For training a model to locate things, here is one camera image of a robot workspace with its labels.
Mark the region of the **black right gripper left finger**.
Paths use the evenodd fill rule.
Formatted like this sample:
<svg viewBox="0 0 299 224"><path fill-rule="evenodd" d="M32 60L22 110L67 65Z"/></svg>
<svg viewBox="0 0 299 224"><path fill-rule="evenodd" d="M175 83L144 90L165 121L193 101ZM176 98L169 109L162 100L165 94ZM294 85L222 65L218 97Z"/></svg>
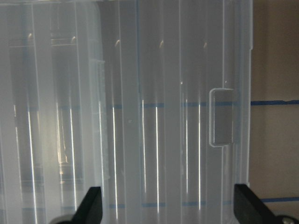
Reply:
<svg viewBox="0 0 299 224"><path fill-rule="evenodd" d="M76 213L73 224L100 224L103 217L101 187L90 187Z"/></svg>

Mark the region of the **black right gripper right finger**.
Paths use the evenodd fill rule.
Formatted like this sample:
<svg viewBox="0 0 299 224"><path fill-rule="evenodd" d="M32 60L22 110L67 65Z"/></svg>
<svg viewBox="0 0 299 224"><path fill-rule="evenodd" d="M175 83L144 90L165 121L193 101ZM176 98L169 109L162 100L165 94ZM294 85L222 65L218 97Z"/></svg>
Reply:
<svg viewBox="0 0 299 224"><path fill-rule="evenodd" d="M246 184L234 185L233 212L240 224L283 224Z"/></svg>

